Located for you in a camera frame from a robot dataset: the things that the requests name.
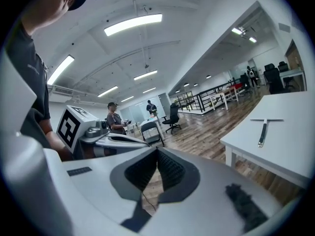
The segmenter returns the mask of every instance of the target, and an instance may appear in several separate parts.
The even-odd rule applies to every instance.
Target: ceiling vent
[[[49,101],[52,102],[66,102],[72,99],[73,91],[67,88],[54,86],[49,92]]]

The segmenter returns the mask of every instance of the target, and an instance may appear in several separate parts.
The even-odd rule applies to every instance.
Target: person
[[[72,160],[73,157],[53,132],[48,104],[47,67],[36,53],[32,35],[38,29],[60,19],[68,10],[79,8],[84,2],[85,0],[32,1],[5,47],[12,64],[37,96],[22,125],[21,133],[35,138],[44,148],[57,151],[62,161]]]
[[[254,73],[254,70],[251,69],[249,66],[247,66],[247,74],[248,76],[250,77],[251,81],[252,81],[252,87],[254,87],[254,82],[256,84],[256,87],[260,87],[258,84],[257,84],[257,79],[256,79],[256,76],[255,76],[255,73]]]
[[[107,123],[111,128],[112,133],[126,135],[126,131],[124,129],[126,125],[120,118],[119,114],[115,113],[115,111],[117,110],[117,105],[114,102],[110,102],[108,103],[107,107]]]
[[[154,117],[157,118],[159,125],[161,125],[161,123],[159,122],[159,118],[158,118],[158,109],[157,109],[156,105],[151,103],[150,100],[148,100],[147,111],[149,111],[150,115],[153,114]]]

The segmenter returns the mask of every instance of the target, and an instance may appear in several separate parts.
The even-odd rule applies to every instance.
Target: ceiling
[[[238,35],[229,30],[224,39],[214,48],[208,50],[204,57],[181,79],[178,86],[169,93],[170,95],[175,94],[178,89],[190,90],[195,83],[205,82],[207,75],[214,77],[238,65],[237,60],[237,63],[234,64],[233,60],[229,59],[232,56],[231,54],[243,53],[252,48],[253,45],[259,44],[259,41],[263,40],[271,31],[269,19],[261,7],[254,10],[245,20],[234,27],[243,29],[245,35]],[[249,41],[250,37],[254,37],[257,43]],[[184,88],[185,83],[189,83],[189,86]]]
[[[161,13],[162,22],[106,36],[105,28],[136,17],[133,0],[88,0],[37,31],[33,38],[49,68],[48,77],[68,55],[75,59],[54,85],[75,89],[82,101],[101,103],[141,97],[151,88],[166,89],[189,39],[202,28],[204,17],[196,18],[202,0],[136,0],[136,4],[139,16]],[[133,79],[153,70],[157,74]],[[118,89],[96,97],[114,86]]]

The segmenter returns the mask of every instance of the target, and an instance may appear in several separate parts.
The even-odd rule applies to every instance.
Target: wooden floor
[[[225,163],[225,147],[220,143],[220,138],[237,126],[266,94],[269,94],[266,87],[255,89],[253,94],[239,97],[239,102],[229,102],[228,111],[222,109],[224,105],[221,105],[204,116],[180,113],[179,124],[182,129],[175,129],[173,135],[170,132],[165,134],[165,146]],[[167,125],[162,124],[163,130],[167,128]],[[241,157],[237,157],[236,170],[263,186],[283,205],[302,191],[297,185]],[[157,208],[157,197],[162,192],[161,177],[156,171],[143,193]],[[144,197],[143,208],[150,214],[155,212]]]

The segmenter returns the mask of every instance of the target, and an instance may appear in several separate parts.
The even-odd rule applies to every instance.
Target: white robot
[[[224,164],[169,148],[144,144],[127,153],[63,163],[55,151],[20,134],[35,94],[5,54],[0,61],[1,106],[10,106],[0,109],[1,173],[24,215],[44,235],[268,235],[294,207],[281,209],[261,186]],[[78,118],[79,112],[68,106],[58,127],[71,151],[78,140],[95,146],[115,141],[95,117],[82,112]],[[150,216],[141,208],[141,193],[156,168],[164,192]],[[260,222],[247,230],[249,222],[228,191],[233,185],[247,193],[244,198],[257,211],[253,216],[262,218],[255,217]]]

